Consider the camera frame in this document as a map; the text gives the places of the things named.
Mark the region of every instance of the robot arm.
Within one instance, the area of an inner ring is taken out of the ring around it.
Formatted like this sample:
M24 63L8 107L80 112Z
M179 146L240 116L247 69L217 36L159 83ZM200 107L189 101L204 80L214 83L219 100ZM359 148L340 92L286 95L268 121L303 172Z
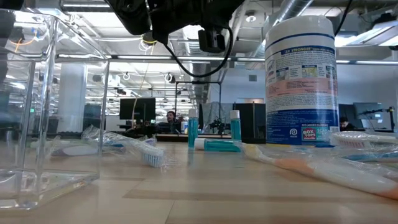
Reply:
M201 49L225 51L222 29L244 0L105 0L133 35L145 34L152 25L153 38L167 45L169 34L187 25L201 25Z

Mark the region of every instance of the wooden table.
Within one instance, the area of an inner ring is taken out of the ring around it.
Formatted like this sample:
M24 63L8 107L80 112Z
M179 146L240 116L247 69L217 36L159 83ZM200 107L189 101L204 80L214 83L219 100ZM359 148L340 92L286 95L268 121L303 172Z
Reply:
M188 153L163 170L115 156L101 179L0 223L398 223L398 202L329 184L237 153Z

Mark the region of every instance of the person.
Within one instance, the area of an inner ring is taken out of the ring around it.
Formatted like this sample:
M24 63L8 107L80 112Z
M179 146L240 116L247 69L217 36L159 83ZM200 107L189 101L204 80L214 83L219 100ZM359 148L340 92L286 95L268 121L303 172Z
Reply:
M177 120L174 111L167 112L166 115L167 123L159 123L156 126L157 133L172 133L178 134L181 133L181 119Z
M176 119L174 111L167 112L167 122L169 123L171 133L181 133L181 121Z
M351 131L354 130L355 126L349 123L348 118L341 117L340 118L340 131Z

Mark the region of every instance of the toothbrush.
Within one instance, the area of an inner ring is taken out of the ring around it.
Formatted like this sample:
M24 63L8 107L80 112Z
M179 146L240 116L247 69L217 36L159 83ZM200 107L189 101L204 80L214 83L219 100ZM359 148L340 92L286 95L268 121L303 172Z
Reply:
M164 151L159 149L141 149L142 161L152 167L159 168L163 165Z
M398 200L397 182L351 166L342 166L341 162L344 162L343 159L319 159L313 161L306 161L305 159L273 159L265 156L255 145L242 144L241 148L250 159L271 163L283 169L293 170L345 187Z
M353 154L343 158L361 162L397 162L398 152L370 152L369 154Z
M375 142L398 144L398 139L392 136L377 136L358 131L333 133L330 138L332 145L356 148L372 148Z

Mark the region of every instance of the black cable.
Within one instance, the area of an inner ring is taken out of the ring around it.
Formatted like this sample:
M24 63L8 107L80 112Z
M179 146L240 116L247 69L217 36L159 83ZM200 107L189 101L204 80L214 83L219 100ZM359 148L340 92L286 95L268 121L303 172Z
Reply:
M373 131L374 131L375 129L374 129L373 123L372 123L372 121L371 121L371 117L368 116L368 115L366 115L366 117L367 117L369 123L371 124L371 126L372 126L372 128L373 128Z
M371 22L371 21L367 21L362 15L359 15L359 17L360 17L364 22L367 22L367 23L370 23L370 24L373 23L373 22Z
M224 67L224 65L226 64L226 62L228 61L229 56L231 55L232 47L233 47L233 42L234 42L234 36L233 36L232 29L231 29L230 27L228 27L227 29L228 29L228 31L229 31L229 46L228 46L228 50L227 50L227 52L226 52L225 58L224 58L224 60L221 62L221 64L220 64L216 69L214 69L213 71L211 71L211 72L209 72L209 73L206 73L206 74L202 74L202 75L195 75L195 74L192 74L188 69L186 69L186 68L182 65L181 61L177 58L177 56L175 56L174 52L170 49L169 46L167 46L167 44L164 44L164 47L170 52L170 54L172 54L172 57L174 58L174 60L176 61L176 63L177 63L177 64L182 68L182 70L183 70L184 72L186 72L188 75L192 76L193 78L205 78L205 77L209 77L210 75L212 75L212 74L214 74L214 73L220 71L220 70Z
M348 11L349 11L349 7L351 6L352 2L353 2L353 0L349 0L346 10L344 10L343 18L341 18L340 25L337 27L337 30L335 31L335 36L337 36L337 34L340 32L340 29L343 26L344 21L346 20L346 17L347 17Z
M326 16L326 15L327 15L327 14L328 14L328 13L329 13L329 12L330 12L332 9L334 9L334 8L337 8L337 9L339 9L339 10L340 10L340 12L341 12L341 13L343 13L343 10L341 10L341 9L340 9L340 7L337 7L337 6L332 6L332 7L331 7L329 10L327 10L327 11L326 11L326 13L324 13L324 15L323 15L323 16Z

